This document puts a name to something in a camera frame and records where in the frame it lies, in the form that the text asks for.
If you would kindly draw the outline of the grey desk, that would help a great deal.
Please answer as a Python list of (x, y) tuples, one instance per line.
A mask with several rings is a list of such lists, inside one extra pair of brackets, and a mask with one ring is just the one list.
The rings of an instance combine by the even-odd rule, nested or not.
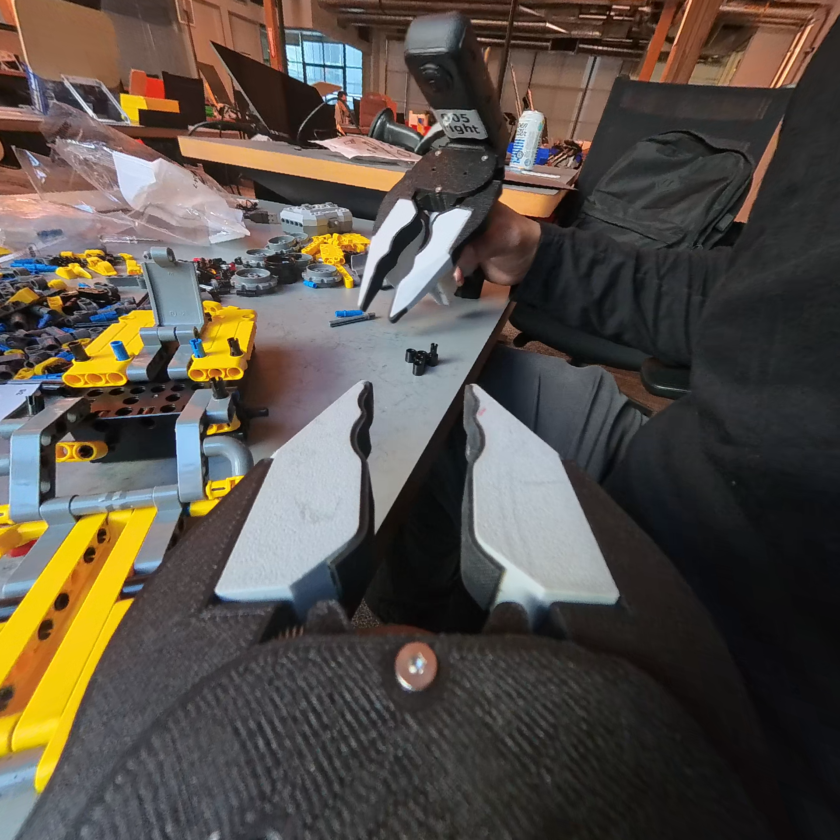
[[(508, 316), (508, 294), (486, 283), (477, 300), (453, 297), (439, 306), (419, 302), (398, 323), (387, 314), (393, 293), (380, 292), (371, 306), (376, 319), (331, 329), (334, 310), (357, 309), (357, 290), (312, 290), (298, 282), (279, 292), (229, 300), (257, 313), (255, 349), (246, 372), (246, 402), (266, 407), (255, 420), (248, 444), (255, 460), (271, 456), (312, 419), (359, 381), (373, 384), (374, 419), (369, 459), (374, 497), (374, 528), (396, 501), (406, 501), (461, 411), (466, 382), (486, 362)], [(438, 344), (438, 365), (414, 376), (405, 362), (408, 348)], [(130, 602), (117, 601), (116, 570), (106, 562), (113, 595), (93, 585), (98, 614), (85, 617), (79, 632), (64, 632), (58, 663), (49, 664), (45, 689), (32, 699), (44, 711), (45, 728), (29, 737), (26, 712), (17, 721), (24, 734), (10, 743), (21, 752), (2, 754), (2, 838), (14, 838), (37, 799), (37, 784), (56, 767), (72, 719), (93, 669)]]

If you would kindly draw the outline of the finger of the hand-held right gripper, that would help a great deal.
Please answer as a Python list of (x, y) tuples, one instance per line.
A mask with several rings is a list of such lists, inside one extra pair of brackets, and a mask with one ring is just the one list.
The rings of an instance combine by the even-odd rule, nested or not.
[(390, 323), (396, 323), (441, 279), (452, 277), (456, 241), (472, 215), (470, 207), (457, 206), (432, 218), (425, 245), (419, 249), (411, 268), (396, 286), (388, 318)]
[(403, 254), (422, 235), (422, 212), (412, 198), (381, 205), (373, 228), (360, 285), (359, 309), (367, 312)]

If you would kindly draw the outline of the person's grey trouser legs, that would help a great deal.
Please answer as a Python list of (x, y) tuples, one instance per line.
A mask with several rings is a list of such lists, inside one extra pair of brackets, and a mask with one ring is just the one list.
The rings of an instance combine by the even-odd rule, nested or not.
[(562, 459), (603, 482), (648, 421), (602, 367), (498, 345), (479, 386)]

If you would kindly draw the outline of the person's right forearm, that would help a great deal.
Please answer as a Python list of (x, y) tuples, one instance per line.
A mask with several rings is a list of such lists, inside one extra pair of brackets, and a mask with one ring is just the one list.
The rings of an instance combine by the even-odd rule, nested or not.
[(514, 297), (555, 324), (687, 367), (701, 315), (739, 251), (635, 248), (576, 228), (541, 226)]

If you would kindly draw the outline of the black monitor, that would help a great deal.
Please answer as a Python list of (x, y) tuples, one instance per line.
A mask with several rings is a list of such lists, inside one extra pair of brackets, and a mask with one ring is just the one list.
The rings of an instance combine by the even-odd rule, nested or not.
[(333, 105), (302, 81), (211, 42), (227, 73), (263, 126), (289, 142), (307, 144), (337, 137)]

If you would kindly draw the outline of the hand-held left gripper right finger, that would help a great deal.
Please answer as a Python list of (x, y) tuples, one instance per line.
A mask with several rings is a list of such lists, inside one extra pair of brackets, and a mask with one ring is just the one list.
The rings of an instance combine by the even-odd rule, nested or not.
[(620, 592), (560, 456), (478, 385), (464, 398), (460, 573), (477, 605), (520, 606), (531, 629), (556, 603)]

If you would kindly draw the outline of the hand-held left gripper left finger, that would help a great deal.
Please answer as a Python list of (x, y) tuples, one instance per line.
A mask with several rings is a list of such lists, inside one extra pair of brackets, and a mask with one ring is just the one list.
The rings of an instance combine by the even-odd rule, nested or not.
[(276, 450), (215, 585), (223, 602), (359, 604), (374, 572), (373, 384)]

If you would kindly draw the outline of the person's right hand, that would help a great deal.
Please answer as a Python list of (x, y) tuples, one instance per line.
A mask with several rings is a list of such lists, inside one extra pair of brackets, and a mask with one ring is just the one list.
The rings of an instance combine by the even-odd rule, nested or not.
[(496, 201), (482, 232), (466, 242), (455, 262), (458, 287), (477, 270), (496, 285), (513, 287), (529, 272), (539, 248), (541, 224)]

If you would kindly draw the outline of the stack of large bricks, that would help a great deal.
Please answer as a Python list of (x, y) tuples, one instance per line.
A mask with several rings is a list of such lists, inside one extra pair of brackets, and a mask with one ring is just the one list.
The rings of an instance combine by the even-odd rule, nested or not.
[(203, 80), (168, 71), (153, 77), (131, 69), (119, 105), (132, 124), (148, 128), (189, 129), (206, 117)]

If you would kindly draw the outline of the pile of small brick parts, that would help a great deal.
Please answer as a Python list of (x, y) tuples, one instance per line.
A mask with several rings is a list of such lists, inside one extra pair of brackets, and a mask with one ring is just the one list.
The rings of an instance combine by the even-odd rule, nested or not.
[(17, 259), (2, 271), (1, 382), (75, 390), (244, 379), (256, 313), (224, 305), (235, 264), (100, 248)]

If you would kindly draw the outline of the yellow toy brick vehicle model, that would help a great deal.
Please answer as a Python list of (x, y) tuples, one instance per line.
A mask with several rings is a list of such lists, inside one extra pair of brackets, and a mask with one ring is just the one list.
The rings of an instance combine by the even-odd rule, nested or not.
[(121, 255), (142, 293), (2, 386), (2, 799), (46, 787), (111, 636), (190, 517), (253, 458), (260, 264)]

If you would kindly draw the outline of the beige table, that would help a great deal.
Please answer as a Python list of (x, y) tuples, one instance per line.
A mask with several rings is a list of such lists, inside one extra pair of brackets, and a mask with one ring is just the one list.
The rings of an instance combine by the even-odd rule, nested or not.
[[(276, 141), (188, 135), (178, 142), (185, 157), (229, 165), (290, 201), (340, 203), (362, 218), (375, 216), (384, 194), (413, 173), (411, 164), (347, 160), (326, 150)], [(571, 203), (564, 198), (574, 192), (568, 180), (567, 176), (507, 173), (500, 200), (522, 215), (548, 218), (559, 204)]]

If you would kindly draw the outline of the clear plastic bag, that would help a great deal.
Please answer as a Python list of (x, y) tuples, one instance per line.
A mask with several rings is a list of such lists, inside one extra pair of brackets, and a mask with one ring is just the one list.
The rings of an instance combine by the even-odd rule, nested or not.
[(249, 236), (233, 196), (77, 108), (51, 102), (48, 155), (14, 149), (39, 198), (198, 246)]
[(132, 220), (120, 212), (99, 213), (26, 195), (1, 197), (1, 246), (6, 253), (46, 253), (133, 231)]

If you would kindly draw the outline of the black backpack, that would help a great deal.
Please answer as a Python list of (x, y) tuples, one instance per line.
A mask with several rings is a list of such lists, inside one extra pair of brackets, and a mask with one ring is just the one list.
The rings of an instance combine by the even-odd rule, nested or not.
[(572, 227), (640, 249), (712, 249), (729, 236), (753, 171), (738, 143), (660, 133), (602, 176)]

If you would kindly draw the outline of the clear display case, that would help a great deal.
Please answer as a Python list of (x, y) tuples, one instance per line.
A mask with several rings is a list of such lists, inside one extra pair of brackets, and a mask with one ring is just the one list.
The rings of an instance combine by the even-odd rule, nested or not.
[(100, 80), (89, 77), (61, 75), (74, 102), (88, 116), (108, 123), (131, 124), (114, 94)]

